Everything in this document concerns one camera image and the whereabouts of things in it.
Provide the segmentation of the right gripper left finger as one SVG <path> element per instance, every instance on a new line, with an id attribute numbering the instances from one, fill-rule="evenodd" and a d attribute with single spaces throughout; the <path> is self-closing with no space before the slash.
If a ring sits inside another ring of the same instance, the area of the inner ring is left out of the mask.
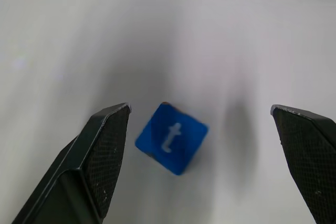
<path id="1" fill-rule="evenodd" d="M 14 223 L 103 223 L 120 174 L 131 107 L 93 114 L 53 161 Z"/>

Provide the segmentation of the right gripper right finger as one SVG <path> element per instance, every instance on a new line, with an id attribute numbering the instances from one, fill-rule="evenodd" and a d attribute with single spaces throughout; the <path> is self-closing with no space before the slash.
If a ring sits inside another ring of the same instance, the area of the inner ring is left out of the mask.
<path id="1" fill-rule="evenodd" d="M 335 122 L 274 104 L 274 118 L 292 178 L 316 223 L 335 223 Z"/>

